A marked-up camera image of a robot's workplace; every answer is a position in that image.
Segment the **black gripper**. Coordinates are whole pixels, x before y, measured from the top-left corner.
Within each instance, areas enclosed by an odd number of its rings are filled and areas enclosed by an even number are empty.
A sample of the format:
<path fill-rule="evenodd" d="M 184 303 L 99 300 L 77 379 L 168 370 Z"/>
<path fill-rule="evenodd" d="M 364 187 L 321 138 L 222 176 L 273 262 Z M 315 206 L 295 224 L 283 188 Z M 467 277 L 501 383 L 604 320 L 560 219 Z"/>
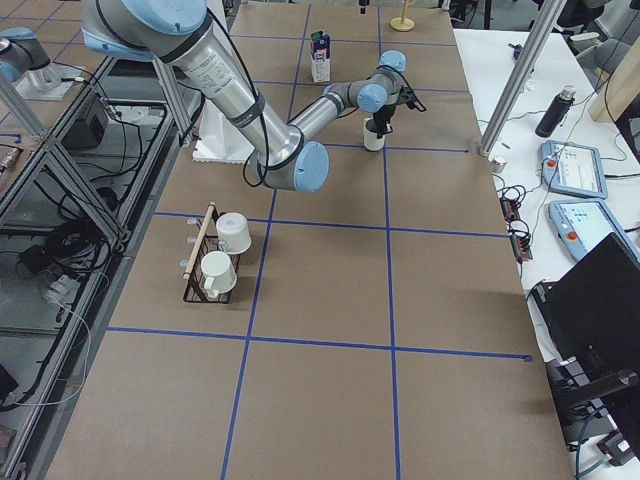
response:
<path fill-rule="evenodd" d="M 376 134 L 378 139 L 383 139 L 393 132 L 391 119 L 395 114 L 396 108 L 400 105 L 406 105 L 410 110 L 417 110 L 418 112 L 426 111 L 426 106 L 417 97 L 415 91 L 411 87 L 402 86 L 394 101 L 390 104 L 385 104 L 373 114 L 372 132 Z"/>

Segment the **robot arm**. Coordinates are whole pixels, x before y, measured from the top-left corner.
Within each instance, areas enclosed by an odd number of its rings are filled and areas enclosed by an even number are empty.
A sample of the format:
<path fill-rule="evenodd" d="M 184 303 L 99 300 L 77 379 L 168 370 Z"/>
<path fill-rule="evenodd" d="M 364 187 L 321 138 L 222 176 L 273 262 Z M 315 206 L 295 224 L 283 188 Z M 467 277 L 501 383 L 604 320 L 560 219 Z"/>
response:
<path fill-rule="evenodd" d="M 1 75 L 10 83 L 26 72 L 37 72 L 51 64 L 35 33 L 27 27 L 13 27 L 1 32 Z"/>
<path fill-rule="evenodd" d="M 330 169 L 326 147 L 315 136 L 348 108 L 372 114 L 369 132 L 393 130 L 400 105 L 424 111 L 404 77 L 405 55 L 388 50 L 364 80 L 334 83 L 290 122 L 284 122 L 257 89 L 236 49 L 215 36 L 220 22 L 204 1 L 85 1 L 82 32 L 91 50 L 115 58 L 158 60 L 181 70 L 253 146 L 243 176 L 252 186 L 315 192 Z"/>

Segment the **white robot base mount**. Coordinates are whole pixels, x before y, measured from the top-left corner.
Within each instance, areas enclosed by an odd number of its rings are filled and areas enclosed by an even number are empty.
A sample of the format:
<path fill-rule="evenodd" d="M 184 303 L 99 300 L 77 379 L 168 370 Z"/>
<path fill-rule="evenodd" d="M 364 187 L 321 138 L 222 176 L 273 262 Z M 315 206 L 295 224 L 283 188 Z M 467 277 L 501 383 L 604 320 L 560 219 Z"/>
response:
<path fill-rule="evenodd" d="M 226 119 L 208 99 L 200 118 L 199 139 L 193 151 L 196 162 L 244 163 L 253 153 L 253 145 Z"/>

